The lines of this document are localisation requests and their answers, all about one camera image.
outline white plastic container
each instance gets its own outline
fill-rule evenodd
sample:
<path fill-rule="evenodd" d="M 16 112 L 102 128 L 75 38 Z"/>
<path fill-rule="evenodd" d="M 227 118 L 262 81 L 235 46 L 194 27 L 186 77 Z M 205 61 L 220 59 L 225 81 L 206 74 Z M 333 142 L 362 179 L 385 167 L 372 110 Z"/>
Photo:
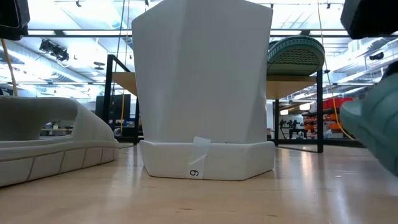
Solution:
<path fill-rule="evenodd" d="M 273 168 L 265 96 L 271 22 L 272 9 L 244 0 L 164 0 L 133 20 L 150 175 L 190 178 L 195 136 L 211 141 L 204 179 L 241 180 Z"/>

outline white curved object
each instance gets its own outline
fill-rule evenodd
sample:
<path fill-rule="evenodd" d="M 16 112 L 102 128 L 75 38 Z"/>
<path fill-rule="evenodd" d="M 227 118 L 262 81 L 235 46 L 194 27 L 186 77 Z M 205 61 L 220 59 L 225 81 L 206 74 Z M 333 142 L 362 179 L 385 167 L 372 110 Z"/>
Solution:
<path fill-rule="evenodd" d="M 197 158 L 204 179 L 273 168 L 265 91 L 271 20 L 272 9 L 244 0 L 164 0 L 133 20 L 150 175 L 190 178 L 187 156 L 198 150 L 208 152 Z M 211 144 L 197 149 L 196 136 Z"/>
<path fill-rule="evenodd" d="M 0 186 L 117 158 L 111 128 L 75 100 L 0 96 Z M 74 121 L 71 135 L 40 138 L 50 121 Z"/>

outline paper label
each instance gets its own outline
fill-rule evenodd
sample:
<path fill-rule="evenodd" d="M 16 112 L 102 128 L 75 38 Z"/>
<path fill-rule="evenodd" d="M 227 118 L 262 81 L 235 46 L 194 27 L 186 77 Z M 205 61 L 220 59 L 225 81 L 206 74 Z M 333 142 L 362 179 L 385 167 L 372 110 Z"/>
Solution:
<path fill-rule="evenodd" d="M 205 161 L 211 144 L 210 139 L 195 137 L 188 163 L 187 177 L 189 179 L 203 179 Z"/>

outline teal object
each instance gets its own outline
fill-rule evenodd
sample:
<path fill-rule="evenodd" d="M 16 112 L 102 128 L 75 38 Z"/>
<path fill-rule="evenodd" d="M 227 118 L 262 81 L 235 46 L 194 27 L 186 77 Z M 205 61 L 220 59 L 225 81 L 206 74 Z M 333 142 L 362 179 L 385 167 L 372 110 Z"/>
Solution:
<path fill-rule="evenodd" d="M 322 69 L 325 49 L 307 36 L 291 36 L 269 43 L 268 75 L 311 75 Z"/>
<path fill-rule="evenodd" d="M 366 99 L 344 103 L 340 119 L 387 170 L 398 175 L 398 73 L 383 79 Z"/>

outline wooden floor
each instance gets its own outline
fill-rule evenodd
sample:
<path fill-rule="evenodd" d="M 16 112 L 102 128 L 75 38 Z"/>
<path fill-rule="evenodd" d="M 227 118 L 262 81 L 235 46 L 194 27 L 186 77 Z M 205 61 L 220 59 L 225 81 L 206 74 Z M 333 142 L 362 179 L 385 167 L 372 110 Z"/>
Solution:
<path fill-rule="evenodd" d="M 0 223 L 398 223 L 398 178 L 365 149 L 279 149 L 240 182 L 160 179 L 117 162 L 0 189 Z"/>

